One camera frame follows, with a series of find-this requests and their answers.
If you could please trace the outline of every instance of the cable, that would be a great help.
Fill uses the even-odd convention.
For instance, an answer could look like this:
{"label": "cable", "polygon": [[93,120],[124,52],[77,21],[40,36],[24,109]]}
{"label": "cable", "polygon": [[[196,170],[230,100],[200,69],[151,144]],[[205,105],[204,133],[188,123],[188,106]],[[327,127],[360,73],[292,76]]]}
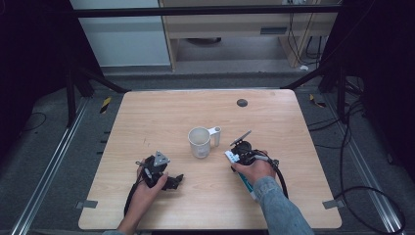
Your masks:
{"label": "cable", "polygon": [[32,128],[24,129],[23,131],[30,131],[30,130],[34,130],[34,129],[36,129],[36,128],[40,127],[43,123],[45,123],[45,121],[46,121],[46,115],[45,115],[45,114],[43,114],[43,113],[39,113],[39,112],[36,112],[36,113],[32,113],[32,114],[31,114],[31,116],[33,116],[33,115],[42,115],[42,116],[43,116],[43,120],[40,122],[40,124],[38,124],[38,125],[36,125],[36,126],[34,126],[34,127],[32,127]]}
{"label": "cable", "polygon": [[[299,46],[298,46],[298,44],[297,44],[297,42],[296,42],[296,38],[295,38],[295,36],[294,36],[294,32],[293,32],[293,19],[294,19],[294,14],[293,14],[293,13],[290,13],[290,24],[289,24],[289,31],[288,31],[288,45],[290,46],[290,49],[291,49],[291,51],[293,52],[293,54],[294,54],[294,56],[296,57],[296,60],[297,60],[297,62],[298,62],[299,64],[301,64],[301,65],[303,65],[303,66],[313,65],[313,64],[315,64],[314,62],[313,62],[313,63],[306,62],[306,61],[302,60],[302,59],[301,59],[301,57],[300,57],[300,50],[299,50]],[[295,44],[295,46],[296,46],[297,51],[296,51],[296,50],[294,50],[294,48],[293,48],[293,46],[292,46],[292,44],[291,44],[291,40],[290,40],[290,37],[291,37],[291,36],[292,36],[292,37],[293,37],[293,39],[294,39],[294,44]]]}
{"label": "cable", "polygon": [[363,94],[363,89],[360,87],[360,82],[359,82],[359,77],[356,77],[356,83],[354,84],[353,82],[349,81],[346,78],[346,88],[347,88],[347,93],[354,95],[362,95]]}
{"label": "cable", "polygon": [[342,146],[340,147],[332,147],[332,146],[324,146],[324,145],[314,145],[315,147],[320,147],[320,148],[326,148],[326,149],[341,149]]}
{"label": "cable", "polygon": [[[338,198],[342,197],[344,202],[345,202],[345,205],[346,205],[347,209],[350,211],[350,213],[359,222],[361,222],[363,225],[370,228],[371,230],[373,230],[377,233],[380,233],[380,234],[399,234],[403,231],[403,229],[406,226],[406,218],[405,218],[405,215],[404,215],[403,211],[401,210],[401,208],[398,206],[398,204],[394,200],[392,200],[392,198],[390,196],[388,196],[387,194],[385,194],[384,192],[382,192],[378,189],[375,189],[375,188],[372,188],[372,187],[367,187],[367,186],[354,186],[354,187],[349,187],[349,188],[345,189],[344,178],[343,178],[343,159],[344,159],[344,151],[345,151],[345,146],[346,146],[346,138],[347,138],[348,135],[351,136],[349,119],[351,117],[351,115],[350,115],[351,110],[354,109],[354,108],[355,108],[355,106],[350,106],[350,109],[347,112],[348,115],[346,116],[346,131],[345,131],[345,136],[344,136],[343,141],[342,141],[342,148],[341,148],[341,152],[340,152],[340,185],[341,185],[341,192],[338,195],[336,195],[334,198],[338,199]],[[379,194],[383,195],[384,197],[386,197],[400,213],[400,219],[401,219],[400,228],[398,230],[394,231],[394,232],[385,232],[385,231],[382,231],[380,229],[377,229],[377,228],[373,227],[372,225],[369,225],[366,221],[364,221],[361,217],[359,217],[357,215],[357,213],[350,207],[350,205],[348,203],[348,200],[346,198],[346,193],[348,193],[350,191],[353,191],[353,190],[370,190],[370,191],[374,191],[374,192],[379,193]]]}
{"label": "cable", "polygon": [[[260,151],[260,150],[253,150],[253,153],[258,154],[258,155],[264,155],[264,156],[268,157],[268,162],[269,162],[271,165],[273,165],[273,162],[272,162],[271,158],[269,158],[269,156],[268,156],[266,153],[264,153],[263,151]],[[275,167],[272,167],[272,168],[275,170],[275,172],[276,172],[276,173],[277,173],[277,175],[278,175],[278,178],[280,179],[281,188],[283,189],[283,193],[284,193],[284,195],[286,196],[286,198],[287,198],[287,199],[289,199],[289,197],[288,197],[287,185],[286,185],[286,183],[285,183],[285,179],[284,179],[283,174],[281,173],[280,168],[278,168],[278,165],[275,165]]]}
{"label": "cable", "polygon": [[320,54],[320,49],[321,49],[321,39],[322,39],[323,37],[322,36],[320,36],[320,39],[319,39],[319,42],[318,42],[318,49],[317,49],[317,56],[316,56],[316,58],[315,58],[315,68],[317,69],[318,68],[318,64],[320,63],[320,57],[321,57],[321,54]]}
{"label": "cable", "polygon": [[[136,162],[136,164],[138,163],[138,165],[143,166],[144,164],[141,164],[140,162]],[[127,214],[129,206],[131,204],[131,200],[132,200],[132,196],[134,195],[135,191],[137,190],[138,185],[144,181],[143,178],[143,170],[140,170],[140,173],[137,176],[137,179],[135,181],[135,183],[132,185],[130,192],[128,193],[128,197],[127,197],[127,201],[125,202],[125,206],[124,206],[124,216]]]}
{"label": "cable", "polygon": [[[353,116],[353,115],[357,114],[358,112],[363,111],[363,109],[360,109],[360,110],[354,111],[354,112],[352,113],[352,112],[351,112],[351,110],[352,110],[352,109],[350,109],[350,110],[346,113],[346,115],[350,114],[351,116]],[[338,122],[339,120],[341,120],[341,119],[340,119],[340,118],[334,118],[334,117],[332,117],[332,118],[328,118],[328,119],[325,119],[325,120],[320,120],[320,121],[317,121],[317,122],[312,123],[312,124],[308,124],[307,126],[308,126],[308,127],[310,127],[310,126],[312,126],[312,125],[316,125],[316,124],[324,123],[324,122],[329,121],[329,120],[334,120],[334,121],[330,122],[330,123],[329,123],[329,124],[327,124],[327,125],[323,125],[323,126],[320,126],[320,127],[314,128],[314,129],[308,129],[308,131],[310,131],[310,132],[311,132],[311,131],[317,131],[317,130],[322,130],[322,129],[325,129],[325,128],[327,128],[327,127],[329,127],[329,126],[331,126],[331,125],[333,125],[333,124],[337,123],[337,122]]]}
{"label": "cable", "polygon": [[312,41],[312,39],[313,39],[313,37],[312,36],[310,36],[310,38],[308,39],[308,42],[307,42],[307,46],[305,47],[305,55],[307,56],[307,58],[309,58],[309,59],[320,59],[320,56],[321,56],[321,40],[322,40],[322,38],[323,38],[323,36],[320,36],[319,37],[319,42],[318,42],[318,49],[317,49],[317,53],[310,53],[310,52],[308,52],[308,49],[309,49],[309,46],[310,46],[310,44],[311,44],[311,41]]}

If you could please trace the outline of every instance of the white cabinet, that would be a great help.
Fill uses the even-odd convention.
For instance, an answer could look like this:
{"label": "white cabinet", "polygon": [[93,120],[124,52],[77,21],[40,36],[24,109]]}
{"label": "white cabinet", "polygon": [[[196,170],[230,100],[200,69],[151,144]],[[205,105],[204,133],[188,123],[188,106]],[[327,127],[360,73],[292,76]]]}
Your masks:
{"label": "white cabinet", "polygon": [[[157,0],[70,0],[74,9],[157,8]],[[102,68],[170,66],[161,17],[79,19]]]}
{"label": "white cabinet", "polygon": [[[161,7],[278,6],[284,4],[284,0],[159,0],[159,2]],[[338,2],[339,0],[305,0],[304,4],[336,4]],[[163,17],[163,22],[173,67],[179,39],[228,36],[279,37],[290,65],[295,67],[298,64],[296,56],[301,54],[309,36],[329,35],[336,16],[337,13],[166,16]],[[294,43],[298,47],[296,53],[290,48]]]}

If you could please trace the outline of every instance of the small round object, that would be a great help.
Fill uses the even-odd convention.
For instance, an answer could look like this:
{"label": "small round object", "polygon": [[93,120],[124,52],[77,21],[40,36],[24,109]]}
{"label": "small round object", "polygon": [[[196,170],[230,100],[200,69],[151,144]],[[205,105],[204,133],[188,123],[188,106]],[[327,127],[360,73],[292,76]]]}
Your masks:
{"label": "small round object", "polygon": [[247,100],[245,100],[245,99],[239,99],[239,100],[236,102],[236,104],[237,104],[239,107],[245,107],[245,106],[247,106],[247,105],[248,105],[248,101],[247,101]]}

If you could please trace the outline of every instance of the person's right hand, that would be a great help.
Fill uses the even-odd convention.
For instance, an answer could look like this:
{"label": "person's right hand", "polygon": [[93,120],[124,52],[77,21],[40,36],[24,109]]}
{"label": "person's right hand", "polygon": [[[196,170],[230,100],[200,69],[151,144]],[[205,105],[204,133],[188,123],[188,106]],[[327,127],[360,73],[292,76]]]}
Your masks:
{"label": "person's right hand", "polygon": [[[137,169],[137,177],[139,177],[141,169],[142,167],[139,166]],[[128,212],[116,230],[124,234],[134,234],[138,223],[156,199],[156,196],[164,186],[167,179],[168,172],[159,178],[159,181],[153,188],[149,188],[144,180],[138,182],[137,188],[131,198]]]}
{"label": "person's right hand", "polygon": [[271,164],[264,160],[256,160],[253,164],[242,165],[232,164],[232,167],[245,175],[251,185],[254,185],[257,180],[265,176],[271,176],[275,178],[275,171]]}

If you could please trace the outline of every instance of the table top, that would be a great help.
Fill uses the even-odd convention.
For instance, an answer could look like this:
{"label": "table top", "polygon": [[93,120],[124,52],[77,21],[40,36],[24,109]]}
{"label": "table top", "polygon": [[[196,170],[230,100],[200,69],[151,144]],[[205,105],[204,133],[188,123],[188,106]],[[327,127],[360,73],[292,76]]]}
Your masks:
{"label": "table top", "polygon": [[[245,99],[248,105],[239,107]],[[195,126],[221,127],[220,145],[205,159],[192,156],[188,132]],[[124,95],[84,208],[82,229],[115,229],[136,178],[136,161],[161,151],[166,171],[184,174],[177,190],[161,191],[138,229],[266,229],[265,219],[224,152],[248,130],[245,140],[280,161],[290,200],[312,228],[338,228],[337,209],[291,90],[138,91]]]}

